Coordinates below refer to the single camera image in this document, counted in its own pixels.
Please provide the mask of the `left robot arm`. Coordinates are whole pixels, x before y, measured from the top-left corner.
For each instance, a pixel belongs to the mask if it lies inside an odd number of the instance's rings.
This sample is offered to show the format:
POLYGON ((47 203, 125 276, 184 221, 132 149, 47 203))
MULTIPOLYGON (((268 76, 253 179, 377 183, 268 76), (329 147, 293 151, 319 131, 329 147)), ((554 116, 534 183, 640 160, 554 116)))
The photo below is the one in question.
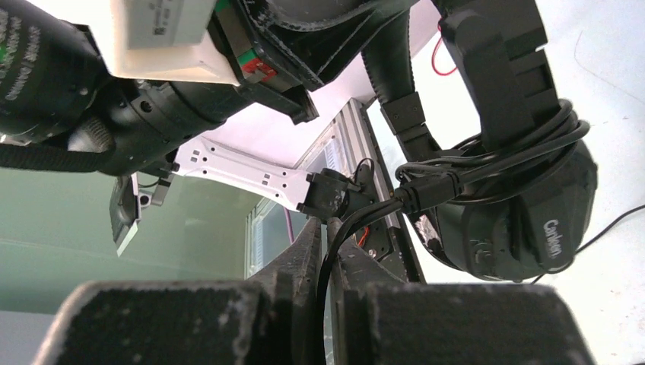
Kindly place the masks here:
POLYGON ((116 207, 140 217, 134 175, 225 183, 298 210, 310 174, 208 137, 258 104, 294 124, 389 17, 382 1, 1 3, 1 165, 118 176, 116 207), (129 207, 124 198, 135 203, 129 207))

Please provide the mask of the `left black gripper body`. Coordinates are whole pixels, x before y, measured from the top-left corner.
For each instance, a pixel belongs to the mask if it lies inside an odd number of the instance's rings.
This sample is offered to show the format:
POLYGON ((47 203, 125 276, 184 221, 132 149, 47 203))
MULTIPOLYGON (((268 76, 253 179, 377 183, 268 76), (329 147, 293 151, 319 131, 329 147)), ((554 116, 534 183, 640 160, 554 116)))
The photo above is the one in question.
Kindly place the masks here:
POLYGON ((168 81, 166 100, 203 123, 221 125, 257 103, 295 124, 318 117, 310 97, 335 81, 359 52, 361 1, 198 1, 214 49, 234 84, 168 81))

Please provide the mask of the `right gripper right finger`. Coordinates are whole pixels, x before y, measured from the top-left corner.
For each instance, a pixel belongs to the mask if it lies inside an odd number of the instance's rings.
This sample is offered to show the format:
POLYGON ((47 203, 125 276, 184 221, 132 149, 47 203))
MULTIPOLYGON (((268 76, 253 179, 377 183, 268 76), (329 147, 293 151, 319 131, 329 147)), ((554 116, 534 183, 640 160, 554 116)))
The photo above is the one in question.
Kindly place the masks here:
POLYGON ((339 364, 592 364, 567 304, 525 284, 404 282, 360 249, 332 270, 339 364))

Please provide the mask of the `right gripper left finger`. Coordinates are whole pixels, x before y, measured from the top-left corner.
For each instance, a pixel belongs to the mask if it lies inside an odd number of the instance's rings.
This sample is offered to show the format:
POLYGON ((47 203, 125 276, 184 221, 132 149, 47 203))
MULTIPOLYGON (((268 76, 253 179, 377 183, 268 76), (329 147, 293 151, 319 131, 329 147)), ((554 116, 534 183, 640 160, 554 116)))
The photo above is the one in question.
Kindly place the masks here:
POLYGON ((36 364, 320 364, 321 223, 250 278, 90 281, 63 302, 36 364))

